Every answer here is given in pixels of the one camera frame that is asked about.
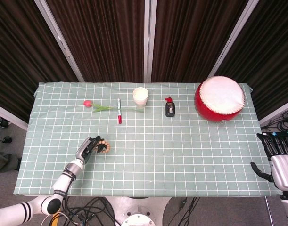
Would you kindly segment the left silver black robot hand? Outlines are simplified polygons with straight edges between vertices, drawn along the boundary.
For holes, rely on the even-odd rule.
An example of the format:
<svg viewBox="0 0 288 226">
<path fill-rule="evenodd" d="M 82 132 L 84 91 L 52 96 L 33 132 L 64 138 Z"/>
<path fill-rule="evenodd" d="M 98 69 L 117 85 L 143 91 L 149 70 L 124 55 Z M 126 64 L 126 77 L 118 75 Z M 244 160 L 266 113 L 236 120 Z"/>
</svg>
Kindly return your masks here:
<svg viewBox="0 0 288 226">
<path fill-rule="evenodd" d="M 108 152 L 109 150 L 110 144 L 100 136 L 95 138 L 88 137 L 76 152 L 76 159 L 86 164 L 92 153 L 99 154 L 101 152 Z"/>
</svg>

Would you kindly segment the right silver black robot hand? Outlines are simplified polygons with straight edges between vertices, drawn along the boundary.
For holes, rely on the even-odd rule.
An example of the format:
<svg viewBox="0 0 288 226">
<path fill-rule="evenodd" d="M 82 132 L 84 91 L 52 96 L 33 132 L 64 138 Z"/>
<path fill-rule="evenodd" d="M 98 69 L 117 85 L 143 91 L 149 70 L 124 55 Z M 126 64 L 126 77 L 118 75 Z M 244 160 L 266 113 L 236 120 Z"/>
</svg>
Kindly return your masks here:
<svg viewBox="0 0 288 226">
<path fill-rule="evenodd" d="M 254 173 L 268 182 L 274 183 L 279 190 L 288 191 L 288 147 L 285 140 L 272 133 L 268 135 L 257 133 L 257 137 L 264 146 L 271 173 L 261 172 L 257 165 L 251 162 Z"/>
</svg>

